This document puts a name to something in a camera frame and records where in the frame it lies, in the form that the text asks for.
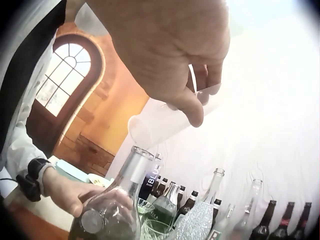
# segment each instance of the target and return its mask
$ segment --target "plate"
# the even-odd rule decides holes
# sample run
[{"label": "plate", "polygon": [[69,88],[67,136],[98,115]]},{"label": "plate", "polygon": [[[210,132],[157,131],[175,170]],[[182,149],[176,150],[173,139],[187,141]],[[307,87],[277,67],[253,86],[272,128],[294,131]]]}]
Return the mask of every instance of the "plate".
[{"label": "plate", "polygon": [[90,182],[93,183],[94,185],[107,188],[111,184],[111,182],[108,179],[105,179],[99,175],[89,173],[88,176],[89,176]]}]

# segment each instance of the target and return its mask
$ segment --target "wrist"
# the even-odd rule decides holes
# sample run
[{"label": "wrist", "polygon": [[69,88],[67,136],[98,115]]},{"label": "wrist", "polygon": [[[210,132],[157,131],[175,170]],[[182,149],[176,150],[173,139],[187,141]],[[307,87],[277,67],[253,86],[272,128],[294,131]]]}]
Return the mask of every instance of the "wrist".
[{"label": "wrist", "polygon": [[43,196],[51,195],[52,186],[59,181],[59,177],[62,176],[53,167],[48,166],[44,169],[42,177],[39,176],[40,189]]}]

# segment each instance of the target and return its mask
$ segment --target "wooden door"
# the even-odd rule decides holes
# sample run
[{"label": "wooden door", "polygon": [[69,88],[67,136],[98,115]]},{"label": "wooden door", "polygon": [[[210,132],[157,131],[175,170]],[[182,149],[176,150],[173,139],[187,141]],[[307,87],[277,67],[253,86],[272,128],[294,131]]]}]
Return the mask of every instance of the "wooden door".
[{"label": "wooden door", "polygon": [[68,120],[98,80],[101,68],[100,52],[89,39],[75,34],[56,39],[27,120],[28,135],[48,157]]}]

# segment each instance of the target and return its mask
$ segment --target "black cable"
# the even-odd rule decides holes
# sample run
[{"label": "black cable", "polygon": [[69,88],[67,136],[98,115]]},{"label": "black cable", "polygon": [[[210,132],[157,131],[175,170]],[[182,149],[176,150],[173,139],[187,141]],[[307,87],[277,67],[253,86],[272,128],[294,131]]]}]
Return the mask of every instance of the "black cable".
[{"label": "black cable", "polygon": [[9,181],[14,181],[17,183],[17,180],[14,180],[12,178],[0,178],[0,181],[2,181],[2,180],[9,180]]}]

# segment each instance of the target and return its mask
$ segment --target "green liquid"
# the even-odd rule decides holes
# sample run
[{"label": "green liquid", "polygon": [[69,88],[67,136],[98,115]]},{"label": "green liquid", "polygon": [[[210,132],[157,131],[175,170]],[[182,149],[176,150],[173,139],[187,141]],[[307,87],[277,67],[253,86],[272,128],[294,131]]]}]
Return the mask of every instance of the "green liquid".
[{"label": "green liquid", "polygon": [[147,219],[157,220],[172,227],[175,219],[175,214],[172,214],[165,208],[155,206],[154,210],[143,215],[141,224],[143,224],[143,222]]}]

